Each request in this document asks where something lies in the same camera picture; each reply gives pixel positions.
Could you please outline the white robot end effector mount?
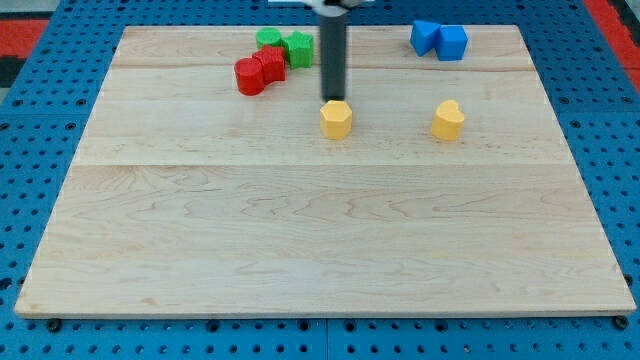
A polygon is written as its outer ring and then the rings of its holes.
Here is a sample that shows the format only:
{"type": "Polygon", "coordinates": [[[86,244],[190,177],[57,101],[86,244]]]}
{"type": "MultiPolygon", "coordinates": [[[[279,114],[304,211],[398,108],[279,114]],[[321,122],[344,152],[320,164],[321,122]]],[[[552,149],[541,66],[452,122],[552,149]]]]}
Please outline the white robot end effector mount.
{"type": "Polygon", "coordinates": [[[373,6],[375,0],[267,0],[269,8],[307,7],[322,15],[341,15],[357,8],[373,6]]]}

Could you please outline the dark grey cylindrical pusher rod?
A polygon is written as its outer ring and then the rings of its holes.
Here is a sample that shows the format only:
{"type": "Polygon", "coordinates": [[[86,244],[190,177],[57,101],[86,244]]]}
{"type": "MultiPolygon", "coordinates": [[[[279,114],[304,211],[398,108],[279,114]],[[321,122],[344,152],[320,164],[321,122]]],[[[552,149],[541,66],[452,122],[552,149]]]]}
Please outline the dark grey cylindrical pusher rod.
{"type": "Polygon", "coordinates": [[[321,94],[325,101],[343,100],[346,93],[347,11],[318,9],[321,94]]]}

